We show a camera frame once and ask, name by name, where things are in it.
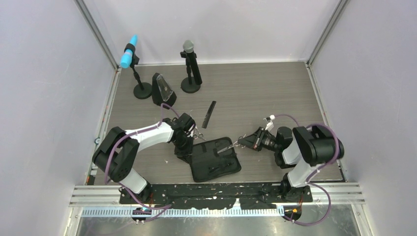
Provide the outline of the silver scissors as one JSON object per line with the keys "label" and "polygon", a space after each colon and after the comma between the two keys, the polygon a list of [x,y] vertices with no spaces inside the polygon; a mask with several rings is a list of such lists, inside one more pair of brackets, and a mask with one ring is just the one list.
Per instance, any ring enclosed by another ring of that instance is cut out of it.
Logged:
{"label": "silver scissors", "polygon": [[225,152],[225,151],[227,151],[229,149],[232,149],[232,148],[245,148],[245,145],[242,145],[242,144],[239,143],[239,140],[241,140],[245,137],[246,137],[246,135],[240,136],[237,141],[235,141],[231,145],[228,145],[228,146],[220,149],[217,153],[220,154],[220,153]]}
{"label": "silver scissors", "polygon": [[193,129],[192,138],[193,138],[194,140],[196,140],[196,139],[201,139],[201,140],[203,140],[203,141],[207,141],[207,140],[204,138],[203,133],[201,133],[201,132],[199,131],[199,129],[198,129],[198,127],[197,127],[197,126],[195,126],[195,127],[194,127],[194,129]]}

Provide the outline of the black zip tool case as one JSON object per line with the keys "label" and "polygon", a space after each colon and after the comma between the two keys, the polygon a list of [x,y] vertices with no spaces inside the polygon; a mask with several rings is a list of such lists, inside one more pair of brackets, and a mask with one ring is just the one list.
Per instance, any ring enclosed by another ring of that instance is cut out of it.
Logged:
{"label": "black zip tool case", "polygon": [[[220,149],[231,144],[232,140],[229,137],[194,144],[189,163],[193,180],[195,182],[206,182],[239,172],[241,170],[241,164],[234,148],[220,154],[217,153]],[[233,167],[209,172],[209,167],[217,167],[227,162],[233,162]]]}

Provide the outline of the black hair clip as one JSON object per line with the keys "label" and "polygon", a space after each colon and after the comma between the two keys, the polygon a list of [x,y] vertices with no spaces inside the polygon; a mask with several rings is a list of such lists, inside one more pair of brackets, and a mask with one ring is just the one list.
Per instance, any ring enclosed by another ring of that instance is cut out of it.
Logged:
{"label": "black hair clip", "polygon": [[215,172],[215,171],[223,170],[223,169],[224,169],[223,166],[209,167],[208,171],[211,173],[211,172]]}
{"label": "black hair clip", "polygon": [[218,166],[218,169],[219,170],[224,170],[224,169],[227,169],[227,168],[230,168],[230,167],[233,167],[233,162],[227,162],[227,163],[224,163],[224,164],[220,164],[219,166]]}

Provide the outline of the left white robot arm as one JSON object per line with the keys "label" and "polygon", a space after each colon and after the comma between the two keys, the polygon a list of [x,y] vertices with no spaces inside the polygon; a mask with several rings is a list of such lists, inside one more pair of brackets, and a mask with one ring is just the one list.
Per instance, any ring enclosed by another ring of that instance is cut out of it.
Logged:
{"label": "left white robot arm", "polygon": [[92,162],[105,177],[127,187],[133,199],[144,204],[150,199],[151,191],[149,182],[133,168],[137,153],[160,143],[172,143],[175,156],[186,159],[192,154],[195,126],[194,119],[187,113],[136,130],[116,126],[95,151]]}

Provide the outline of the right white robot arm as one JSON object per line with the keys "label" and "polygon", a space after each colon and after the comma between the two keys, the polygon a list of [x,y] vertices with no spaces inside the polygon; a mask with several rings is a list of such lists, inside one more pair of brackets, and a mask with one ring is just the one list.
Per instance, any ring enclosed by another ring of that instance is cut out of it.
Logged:
{"label": "right white robot arm", "polygon": [[311,179],[325,166],[343,158],[345,153],[335,133],[321,124],[282,126],[276,135],[260,127],[253,134],[239,138],[238,144],[254,151],[272,151],[277,166],[290,169],[278,187],[279,195],[288,202],[304,194]]}

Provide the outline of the black hair comb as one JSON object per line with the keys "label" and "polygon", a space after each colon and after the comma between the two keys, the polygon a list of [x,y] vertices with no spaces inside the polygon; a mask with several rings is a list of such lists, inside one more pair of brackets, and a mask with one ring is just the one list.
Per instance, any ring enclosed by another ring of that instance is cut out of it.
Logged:
{"label": "black hair comb", "polygon": [[205,115],[205,118],[203,120],[202,128],[204,128],[204,129],[207,128],[208,123],[209,123],[209,120],[210,120],[210,117],[212,115],[212,112],[214,110],[215,105],[216,105],[216,101],[212,101],[211,104],[210,104],[210,106],[209,106],[209,108],[208,108],[208,111],[207,111],[207,113]]}

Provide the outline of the black metronome clear cover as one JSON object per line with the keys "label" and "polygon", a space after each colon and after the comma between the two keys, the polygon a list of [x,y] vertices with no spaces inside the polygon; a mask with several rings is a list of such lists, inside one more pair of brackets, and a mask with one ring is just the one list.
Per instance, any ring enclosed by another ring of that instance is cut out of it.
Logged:
{"label": "black metronome clear cover", "polygon": [[160,73],[153,75],[151,91],[152,101],[157,106],[161,106],[164,103],[172,107],[177,100],[174,90]]}

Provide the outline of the right black mic stand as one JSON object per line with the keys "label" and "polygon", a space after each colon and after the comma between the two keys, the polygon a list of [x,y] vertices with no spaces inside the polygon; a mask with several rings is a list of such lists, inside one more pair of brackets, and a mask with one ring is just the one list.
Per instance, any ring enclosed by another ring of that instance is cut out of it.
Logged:
{"label": "right black mic stand", "polygon": [[185,51],[180,52],[180,56],[185,59],[186,72],[187,72],[187,77],[183,79],[180,87],[186,93],[196,93],[197,91],[200,90],[201,86],[196,84],[195,79],[192,76],[192,68],[191,68],[190,59],[188,58]]}

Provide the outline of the black mic stand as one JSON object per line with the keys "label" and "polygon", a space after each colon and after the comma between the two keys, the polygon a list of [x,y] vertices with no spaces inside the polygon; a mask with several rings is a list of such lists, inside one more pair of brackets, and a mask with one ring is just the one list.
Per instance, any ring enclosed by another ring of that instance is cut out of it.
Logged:
{"label": "black mic stand", "polygon": [[139,63],[139,60],[140,59],[134,54],[130,64],[130,68],[133,70],[133,76],[138,83],[133,89],[133,94],[138,99],[147,99],[151,97],[152,86],[150,83],[143,83],[141,81],[140,75],[135,69],[135,66]]}
{"label": "black mic stand", "polygon": [[200,90],[201,86],[196,84],[195,79],[192,76],[192,68],[191,68],[190,59],[188,58],[185,51],[180,52],[180,56],[185,59],[186,72],[187,72],[187,77],[183,79],[180,87],[186,93],[196,93],[197,91]]}

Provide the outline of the left black mic stand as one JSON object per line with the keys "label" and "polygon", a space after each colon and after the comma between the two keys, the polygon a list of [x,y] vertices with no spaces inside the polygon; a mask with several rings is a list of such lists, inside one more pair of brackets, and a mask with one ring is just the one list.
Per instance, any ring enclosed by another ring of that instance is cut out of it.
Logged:
{"label": "left black mic stand", "polygon": [[140,75],[135,69],[135,66],[139,63],[139,60],[140,59],[134,54],[130,64],[130,68],[133,70],[133,76],[138,83],[133,89],[133,94],[138,99],[147,99],[151,97],[152,86],[150,83],[143,83],[141,81]]}

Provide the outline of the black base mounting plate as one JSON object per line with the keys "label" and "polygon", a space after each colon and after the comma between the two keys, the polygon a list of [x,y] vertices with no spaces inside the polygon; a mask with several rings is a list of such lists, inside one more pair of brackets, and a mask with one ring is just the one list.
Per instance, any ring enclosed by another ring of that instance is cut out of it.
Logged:
{"label": "black base mounting plate", "polygon": [[297,205],[313,201],[311,190],[284,192],[279,182],[231,182],[200,184],[150,184],[140,194],[130,195],[119,187],[122,205],[143,203],[161,209],[272,209],[275,204]]}

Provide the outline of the grey black microphone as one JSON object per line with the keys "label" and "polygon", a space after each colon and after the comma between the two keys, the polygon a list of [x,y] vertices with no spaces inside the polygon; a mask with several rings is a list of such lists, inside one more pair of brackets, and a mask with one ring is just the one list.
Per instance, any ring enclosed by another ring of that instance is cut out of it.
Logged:
{"label": "grey black microphone", "polygon": [[183,43],[183,50],[190,61],[190,67],[197,85],[202,84],[201,74],[197,64],[197,56],[194,52],[194,43],[191,40],[186,40]]}

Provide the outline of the blue microphone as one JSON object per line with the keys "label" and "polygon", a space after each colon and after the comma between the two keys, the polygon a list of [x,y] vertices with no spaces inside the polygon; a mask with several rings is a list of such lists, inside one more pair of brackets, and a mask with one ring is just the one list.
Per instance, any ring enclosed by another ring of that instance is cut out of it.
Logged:
{"label": "blue microphone", "polygon": [[120,59],[120,66],[122,68],[128,68],[133,64],[134,58],[135,58],[135,51],[136,51],[136,45],[138,42],[138,36],[133,35],[130,39],[129,43],[126,44],[123,55]]}

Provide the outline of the aluminium frame rail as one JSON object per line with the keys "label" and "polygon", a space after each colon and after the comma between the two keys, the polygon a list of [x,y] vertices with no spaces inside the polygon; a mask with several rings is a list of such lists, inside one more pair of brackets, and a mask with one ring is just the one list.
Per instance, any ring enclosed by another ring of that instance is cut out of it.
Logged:
{"label": "aluminium frame rail", "polygon": [[256,200],[249,204],[243,198],[209,197],[201,200],[179,200],[180,205],[171,206],[168,210],[150,209],[141,206],[120,203],[121,193],[115,185],[76,186],[70,200],[70,207],[80,208],[83,217],[128,217],[138,216],[140,211],[148,216],[158,217],[245,217],[245,216],[284,216],[295,207],[316,206],[322,209],[337,205],[363,205],[365,199],[355,183],[319,183],[312,186],[298,201],[278,201],[262,204]]}

